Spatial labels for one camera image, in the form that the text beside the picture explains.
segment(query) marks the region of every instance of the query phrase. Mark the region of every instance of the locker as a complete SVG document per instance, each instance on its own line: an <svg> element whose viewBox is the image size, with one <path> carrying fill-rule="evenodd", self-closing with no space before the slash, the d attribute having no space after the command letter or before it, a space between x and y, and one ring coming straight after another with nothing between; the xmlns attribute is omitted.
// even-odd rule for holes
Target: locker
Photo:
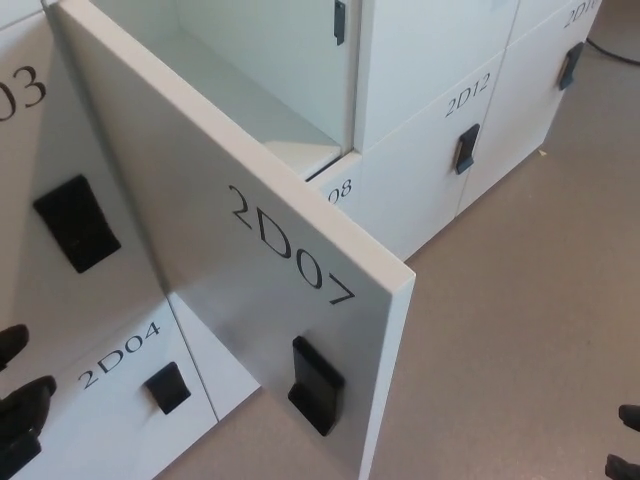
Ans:
<svg viewBox="0 0 640 480"><path fill-rule="evenodd" d="M356 148L365 153L504 50L518 0L363 1Z"/></svg>
<svg viewBox="0 0 640 480"><path fill-rule="evenodd" d="M542 145L564 95L568 57L599 7L599 0L573 1L507 49L460 212Z"/></svg>
<svg viewBox="0 0 640 480"><path fill-rule="evenodd" d="M40 10L39 0L0 0L0 29Z"/></svg>
<svg viewBox="0 0 640 480"><path fill-rule="evenodd" d="M52 372L58 388L40 436L42 453L16 480L153 478L216 424L169 304L154 307ZM172 363L177 381L163 371ZM161 371L161 387L176 395L170 404L145 385ZM165 413L167 405L173 410Z"/></svg>
<svg viewBox="0 0 640 480"><path fill-rule="evenodd" d="M520 40L523 35L551 18L554 13L557 13L569 3L570 0L520 0L509 45Z"/></svg>
<svg viewBox="0 0 640 480"><path fill-rule="evenodd" d="M301 177L351 149L357 29L337 45L333 2L94 3Z"/></svg>
<svg viewBox="0 0 640 480"><path fill-rule="evenodd" d="M409 258L454 219L469 175L456 172L461 136L483 124L502 58L495 56L364 155L362 225L398 257Z"/></svg>
<svg viewBox="0 0 640 480"><path fill-rule="evenodd" d="M164 296L43 13L0 31L0 81L0 330L30 331L0 376L6 394L60 371ZM83 273L35 208L47 194L71 191L65 185L88 186L76 203L93 195L97 206L79 217L91 228L72 233L89 239L79 251L103 238L119 245ZM78 214L71 206L58 213Z"/></svg>
<svg viewBox="0 0 640 480"><path fill-rule="evenodd" d="M415 274L98 8L56 11L168 287L367 478Z"/></svg>

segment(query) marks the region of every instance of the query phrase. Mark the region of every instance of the locker handle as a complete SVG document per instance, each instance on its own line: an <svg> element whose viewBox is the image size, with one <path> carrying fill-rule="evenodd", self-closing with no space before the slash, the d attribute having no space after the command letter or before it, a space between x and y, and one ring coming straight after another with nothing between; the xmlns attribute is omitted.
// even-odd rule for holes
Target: locker handle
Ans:
<svg viewBox="0 0 640 480"><path fill-rule="evenodd" d="M293 362L296 382L289 401L326 437L340 418L344 378L303 337L293 341Z"/></svg>
<svg viewBox="0 0 640 480"><path fill-rule="evenodd" d="M176 362L164 367L144 385L165 415L169 415L191 396Z"/></svg>
<svg viewBox="0 0 640 480"><path fill-rule="evenodd" d="M78 273L86 272L121 247L83 175L47 193L33 206Z"/></svg>
<svg viewBox="0 0 640 480"><path fill-rule="evenodd" d="M583 51L584 42L580 42L567 53L567 58L564 62L564 68L562 69L562 74L560 75L560 91L566 90L575 81L573 74L576 71L578 61L580 60Z"/></svg>
<svg viewBox="0 0 640 480"><path fill-rule="evenodd" d="M345 40L347 31L347 6L340 0L335 0L333 11L333 36L336 37L338 46Z"/></svg>
<svg viewBox="0 0 640 480"><path fill-rule="evenodd" d="M458 149L456 150L456 173L458 175L462 175L473 166L473 150L476 148L479 134L480 124L476 123L460 135Z"/></svg>

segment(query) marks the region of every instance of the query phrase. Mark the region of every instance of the white locker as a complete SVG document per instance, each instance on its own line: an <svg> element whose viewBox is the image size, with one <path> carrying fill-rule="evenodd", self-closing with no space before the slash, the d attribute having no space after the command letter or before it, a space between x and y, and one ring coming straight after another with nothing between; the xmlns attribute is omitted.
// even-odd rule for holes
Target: white locker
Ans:
<svg viewBox="0 0 640 480"><path fill-rule="evenodd" d="M542 145L564 95L569 52L579 51L599 7L600 0L573 1L507 49L460 212Z"/></svg>
<svg viewBox="0 0 640 480"><path fill-rule="evenodd" d="M42 12L0 30L0 143L0 331L28 329L0 396L44 422L15 478L151 478L217 421ZM144 382L171 361L165 418Z"/></svg>
<svg viewBox="0 0 640 480"><path fill-rule="evenodd" d="M175 399L146 387L159 372ZM166 300L54 377L42 453L16 480L151 479L216 424Z"/></svg>
<svg viewBox="0 0 640 480"><path fill-rule="evenodd" d="M518 0L363 0L356 148L365 153L504 50Z"/></svg>
<svg viewBox="0 0 640 480"><path fill-rule="evenodd" d="M367 478L415 274L98 8L58 5L170 288Z"/></svg>
<svg viewBox="0 0 640 480"><path fill-rule="evenodd" d="M399 258L409 258L455 218L468 175L456 171L461 136L475 128L477 139L502 58L500 53L481 66L365 153L362 225Z"/></svg>
<svg viewBox="0 0 640 480"><path fill-rule="evenodd" d="M571 0L520 0L509 45L517 42L531 30L551 18L554 13L564 8Z"/></svg>
<svg viewBox="0 0 640 480"><path fill-rule="evenodd" d="M163 293L44 14L0 31L0 57L0 318L31 333L0 376L6 392L68 365ZM78 177L119 244L83 273L34 207Z"/></svg>
<svg viewBox="0 0 640 480"><path fill-rule="evenodd" d="M0 29L40 10L40 0L0 0Z"/></svg>

